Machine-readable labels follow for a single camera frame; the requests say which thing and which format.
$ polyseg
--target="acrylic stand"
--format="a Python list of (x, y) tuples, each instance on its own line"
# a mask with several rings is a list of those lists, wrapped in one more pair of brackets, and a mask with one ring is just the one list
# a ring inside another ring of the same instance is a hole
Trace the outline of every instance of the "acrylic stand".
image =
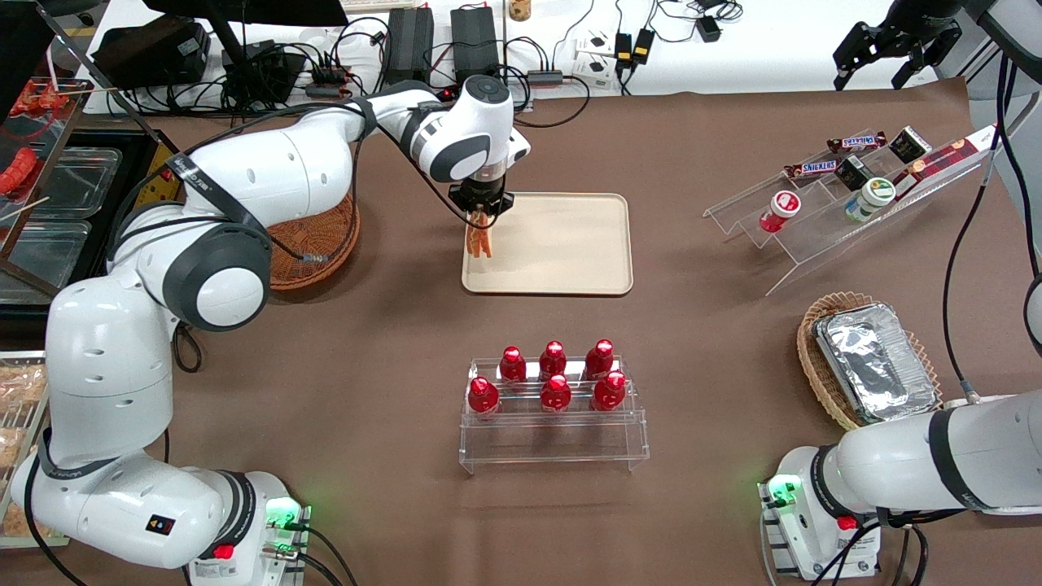
[[(874, 130), (866, 129), (855, 136), (874, 133)], [(894, 179), (908, 167), (888, 147), (841, 154), (822, 151), (801, 163), (827, 158), (842, 160), (848, 154), (857, 154), (858, 158), (872, 170), (873, 175), (888, 179)], [(987, 150), (975, 153), (942, 173), (929, 177), (916, 186), (899, 202), (891, 203), (876, 212), (865, 223), (847, 218), (844, 207), (853, 194), (832, 173), (813, 181), (794, 181), (785, 173), (778, 173), (730, 199), (717, 203), (702, 216), (712, 217), (724, 234), (737, 234), (737, 230), (741, 229), (758, 248), (764, 248), (772, 242), (780, 246), (792, 267), (766, 293), (770, 295), (782, 286), (824, 266), (888, 226), (917, 216), (933, 201), (929, 197), (933, 193), (979, 167), (987, 155)], [(760, 216), (767, 210), (771, 196), (782, 190), (798, 194), (801, 207), (799, 214), (786, 222), (779, 231), (769, 234), (760, 227)]]
[(615, 368), (626, 375), (626, 398), (614, 411), (592, 411), (594, 383), (580, 381), (584, 357), (569, 357), (565, 376), (572, 400), (562, 413), (544, 413), (539, 394), (539, 359), (526, 358), (527, 382), (499, 377), (499, 359), (471, 362), (468, 382), (485, 376), (499, 389), (502, 410), (483, 415), (467, 405), (464, 388), (460, 417), (460, 464), (474, 473), (478, 464), (521, 462), (626, 462), (632, 470), (648, 459), (647, 421), (625, 362)]

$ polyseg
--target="red cap bottle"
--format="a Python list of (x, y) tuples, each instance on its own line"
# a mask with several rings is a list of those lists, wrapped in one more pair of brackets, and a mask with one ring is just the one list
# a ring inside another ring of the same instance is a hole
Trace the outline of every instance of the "red cap bottle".
[(515, 383), (525, 382), (524, 358), (517, 346), (506, 346), (503, 350), (503, 358), (499, 360), (499, 377)]
[(594, 411), (612, 411), (622, 405), (626, 398), (626, 375), (621, 370), (613, 370), (606, 376), (597, 381), (597, 386), (590, 396), (590, 409)]
[(587, 352), (587, 366), (582, 371), (584, 381), (597, 381), (603, 379), (615, 361), (615, 346), (611, 340), (600, 340), (589, 352)]
[(572, 401), (572, 389), (568, 386), (565, 375), (550, 376), (550, 380), (543, 385), (539, 398), (543, 402), (543, 411), (547, 413), (568, 410), (568, 404)]
[(499, 389), (485, 376), (474, 376), (470, 380), (470, 390), (467, 393), (467, 405), (475, 413), (495, 413), (499, 411)]
[(549, 381), (554, 374), (564, 374), (566, 364), (565, 347), (556, 340), (550, 342), (539, 357), (539, 380)]

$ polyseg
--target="wicker basket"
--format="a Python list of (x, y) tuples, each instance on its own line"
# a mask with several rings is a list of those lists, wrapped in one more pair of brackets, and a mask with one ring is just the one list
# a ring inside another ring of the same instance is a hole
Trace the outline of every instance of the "wicker basket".
[(289, 291), (314, 285), (332, 273), (347, 261), (358, 241), (361, 218), (354, 217), (353, 231), (346, 243), (344, 235), (351, 229), (352, 198), (345, 197), (339, 205), (301, 220), (291, 220), (275, 224), (268, 233), (289, 248), (302, 253), (327, 254), (331, 258), (324, 263), (304, 263), (286, 253), (278, 246), (272, 247), (271, 288), (273, 291)]
[[(803, 321), (799, 324), (799, 332), (796, 334), (796, 350), (799, 352), (799, 362), (803, 365), (803, 373), (807, 374), (808, 381), (811, 382), (811, 388), (814, 389), (814, 394), (818, 397), (818, 402), (825, 408), (825, 411), (832, 415), (833, 419), (836, 419), (847, 431), (861, 428), (865, 423), (862, 423), (857, 414), (854, 414), (853, 409), (847, 400), (846, 393), (843, 392), (839, 381), (836, 380), (836, 374), (833, 372), (832, 366), (828, 365), (828, 361), (821, 352), (821, 348), (814, 337), (814, 322), (820, 317), (854, 310), (873, 302), (871, 297), (862, 295), (861, 293), (846, 292), (825, 295), (815, 301), (811, 306), (811, 309), (807, 310)], [(929, 374), (929, 381), (934, 384), (934, 388), (937, 389), (938, 395), (940, 395), (941, 388), (937, 383), (937, 373), (934, 372), (934, 366), (926, 357), (926, 350), (923, 349), (919, 340), (916, 340), (914, 334), (909, 331), (904, 331), (904, 334), (909, 337), (912, 348), (915, 349), (919, 360), (922, 361), (922, 365), (926, 368), (926, 373)]]

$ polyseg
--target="brown table surface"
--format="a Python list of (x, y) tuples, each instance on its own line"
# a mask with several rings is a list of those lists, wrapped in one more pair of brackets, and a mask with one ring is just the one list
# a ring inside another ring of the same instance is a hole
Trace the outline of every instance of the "brown table surface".
[[(540, 102), (529, 119), (576, 105)], [(929, 351), (946, 396), (958, 396), (941, 288), (981, 172), (767, 298), (772, 264), (701, 215), (826, 138), (907, 124), (936, 145), (967, 135), (965, 86), (599, 98), (564, 127), (525, 129), (534, 150), (511, 171), (511, 189), (628, 200), (635, 285), (621, 298), (466, 293), (463, 227), (389, 141), (373, 139), (361, 162), (353, 261), (328, 284), (273, 299), (247, 327), (201, 336), (205, 369), (175, 376), (172, 463), (283, 479), (315, 506), (315, 527), (363, 586), (766, 584), (754, 483), (789, 449), (842, 433), (800, 370), (800, 317), (833, 291), (892, 303)], [(182, 148), (221, 127), (158, 126)], [(1022, 225), (996, 181), (951, 297), (958, 356), (982, 394), (1033, 390), (1042, 379), (1021, 319), (1028, 273)], [(508, 344), (535, 355), (551, 338), (581, 353), (601, 337), (615, 340), (641, 388), (651, 459), (632, 473), (574, 464), (469, 477), (457, 447), (470, 359)], [(925, 532), (924, 584), (1033, 584), (1042, 572), (1042, 530), (1031, 519), (967, 513)], [(884, 542), (882, 575), (858, 584), (889, 584), (900, 538)], [(909, 572), (914, 551), (913, 541)], [(176, 570), (77, 543), (58, 556), (92, 586), (182, 584)], [(307, 583), (323, 581), (308, 572)], [(66, 582), (38, 552), (3, 552), (0, 584)]]

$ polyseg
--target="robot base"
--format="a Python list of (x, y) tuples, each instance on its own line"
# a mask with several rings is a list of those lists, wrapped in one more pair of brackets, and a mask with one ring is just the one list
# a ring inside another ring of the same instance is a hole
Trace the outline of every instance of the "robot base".
[(300, 504), (290, 497), (286, 486), (272, 474), (247, 472), (246, 478), (256, 490), (253, 521), (230, 558), (192, 560), (188, 566), (192, 586), (277, 586), (282, 583), (287, 567), (296, 565), (293, 561), (265, 556), (262, 548), (272, 543), (293, 545), (294, 532), (270, 523), (305, 520)]
[[(790, 503), (786, 507), (770, 509), (764, 513), (768, 535), (774, 537), (771, 539), (771, 551), (774, 553), (775, 567), (779, 573), (799, 573), (800, 578), (808, 581), (815, 580), (857, 531), (841, 530), (837, 520), (818, 502), (811, 484), (811, 462), (817, 453), (818, 448), (811, 446), (793, 449), (782, 459), (777, 473), (759, 485), (761, 506), (764, 509), (769, 502), (779, 497)], [(875, 575), (878, 569), (878, 552), (879, 529), (876, 528), (850, 550), (841, 578)], [(838, 568), (839, 564), (834, 565), (825, 573), (825, 578), (834, 578)]]

